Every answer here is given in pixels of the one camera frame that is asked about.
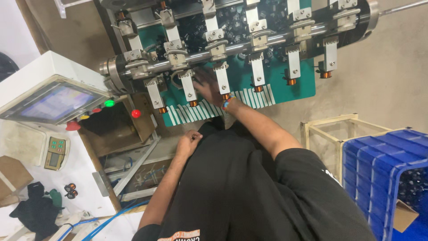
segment metal shaft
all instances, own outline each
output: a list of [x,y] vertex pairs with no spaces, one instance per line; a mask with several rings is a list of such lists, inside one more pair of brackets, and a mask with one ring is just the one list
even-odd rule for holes
[[401,6],[401,7],[396,7],[396,8],[388,9],[388,10],[380,12],[379,13],[379,17],[382,17],[384,15],[388,15],[388,14],[391,14],[391,13],[403,11],[403,10],[406,10],[406,9],[418,7],[420,5],[424,5],[424,4],[427,4],[427,3],[428,3],[428,0],[422,0],[422,1],[415,2],[415,3],[410,3],[410,4],[407,4],[407,5]]
[[[312,32],[311,36],[317,36],[324,34],[327,32],[327,24],[326,23],[320,23],[312,25]],[[267,45],[277,45],[281,43],[285,43],[287,41],[288,44],[295,43],[293,38],[293,32],[285,32],[285,33],[279,33],[273,36],[268,37],[267,39]],[[227,55],[233,55],[233,54],[239,54],[243,53],[247,50],[251,49],[250,42],[242,43],[242,44],[236,44],[236,45],[230,45],[226,47],[226,54]],[[186,62],[190,64],[200,63],[203,61],[207,61],[211,58],[210,52],[199,52],[197,54],[192,54],[186,57]],[[147,69],[148,71],[152,72],[162,72],[169,70],[171,68],[171,64],[169,61],[160,61],[152,65],[148,65]]]

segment black t-shirt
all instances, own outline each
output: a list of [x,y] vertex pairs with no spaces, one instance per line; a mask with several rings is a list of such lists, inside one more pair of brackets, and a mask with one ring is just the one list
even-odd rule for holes
[[132,241],[375,240],[359,208],[312,151],[275,159],[233,131],[207,137],[189,159],[163,224]]

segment black cloth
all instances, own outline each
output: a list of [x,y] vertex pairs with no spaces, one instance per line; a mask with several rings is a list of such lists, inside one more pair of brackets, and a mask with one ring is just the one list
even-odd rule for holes
[[[141,228],[132,241],[375,240],[315,153],[287,149],[274,162],[239,123],[228,130],[212,127],[206,123],[199,130],[204,139],[187,162],[163,224]],[[263,165],[267,161],[274,174]]]
[[35,241],[41,241],[58,231],[55,220],[63,208],[55,207],[52,199],[43,197],[45,187],[40,182],[27,188],[28,200],[21,201],[9,216],[17,217],[26,228],[36,233]]

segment red button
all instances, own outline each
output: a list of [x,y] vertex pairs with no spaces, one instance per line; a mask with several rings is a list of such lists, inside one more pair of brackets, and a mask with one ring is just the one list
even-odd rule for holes
[[132,115],[132,117],[134,117],[134,118],[138,118],[138,117],[140,117],[140,116],[141,116],[141,111],[139,111],[139,110],[133,110],[133,111],[131,112],[131,115]]
[[94,112],[94,113],[98,113],[100,111],[101,111],[101,108],[95,108],[95,109],[92,110],[92,112]]
[[80,127],[81,126],[79,125],[79,123],[77,123],[76,120],[71,120],[71,121],[67,122],[67,127],[65,130],[74,131],[74,130],[80,129]]

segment digital scale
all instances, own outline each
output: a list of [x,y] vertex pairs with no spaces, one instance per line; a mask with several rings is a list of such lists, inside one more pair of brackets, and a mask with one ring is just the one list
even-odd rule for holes
[[52,51],[0,82],[0,119],[65,124],[112,101],[105,77]]
[[68,159],[70,139],[33,123],[5,120],[0,133],[0,152],[23,164],[59,171]]

